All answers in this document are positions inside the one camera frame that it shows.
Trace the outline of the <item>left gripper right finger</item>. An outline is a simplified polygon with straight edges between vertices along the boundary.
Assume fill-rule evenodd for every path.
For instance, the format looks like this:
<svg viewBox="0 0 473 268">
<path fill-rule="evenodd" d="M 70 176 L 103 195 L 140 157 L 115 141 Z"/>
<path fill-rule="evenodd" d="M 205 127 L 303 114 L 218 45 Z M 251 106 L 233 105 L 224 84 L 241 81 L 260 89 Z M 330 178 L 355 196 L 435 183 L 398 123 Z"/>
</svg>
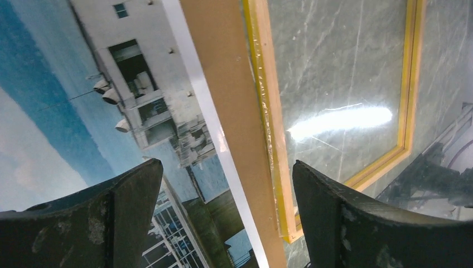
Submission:
<svg viewBox="0 0 473 268">
<path fill-rule="evenodd" d="M 472 222 L 373 199 L 297 160 L 293 186 L 311 267 L 471 267 Z"/>
</svg>

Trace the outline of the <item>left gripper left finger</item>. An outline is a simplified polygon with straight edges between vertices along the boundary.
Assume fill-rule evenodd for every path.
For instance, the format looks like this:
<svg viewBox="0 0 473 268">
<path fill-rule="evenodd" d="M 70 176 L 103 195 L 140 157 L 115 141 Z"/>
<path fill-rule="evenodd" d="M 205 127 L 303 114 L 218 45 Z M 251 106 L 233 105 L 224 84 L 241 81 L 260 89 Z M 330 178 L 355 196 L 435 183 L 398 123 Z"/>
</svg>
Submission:
<svg viewBox="0 0 473 268">
<path fill-rule="evenodd" d="M 1 213 L 2 267 L 138 267 L 163 177 L 150 159 L 112 179 Z"/>
</svg>

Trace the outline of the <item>yellow wooden picture frame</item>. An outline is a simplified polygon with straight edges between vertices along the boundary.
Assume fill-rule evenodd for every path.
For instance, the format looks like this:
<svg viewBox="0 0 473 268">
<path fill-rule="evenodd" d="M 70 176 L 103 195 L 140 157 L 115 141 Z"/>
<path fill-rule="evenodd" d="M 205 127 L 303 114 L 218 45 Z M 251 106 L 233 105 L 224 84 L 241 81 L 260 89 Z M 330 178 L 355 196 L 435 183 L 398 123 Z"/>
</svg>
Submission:
<svg viewBox="0 0 473 268">
<path fill-rule="evenodd" d="M 359 192 L 412 153 L 426 4 L 426 1 L 407 2 L 397 145 L 345 182 L 346 186 Z M 273 184 L 278 232 L 287 243 L 294 243 L 303 236 L 303 230 L 300 217 L 294 210 L 268 2 L 242 1 L 242 5 Z"/>
</svg>

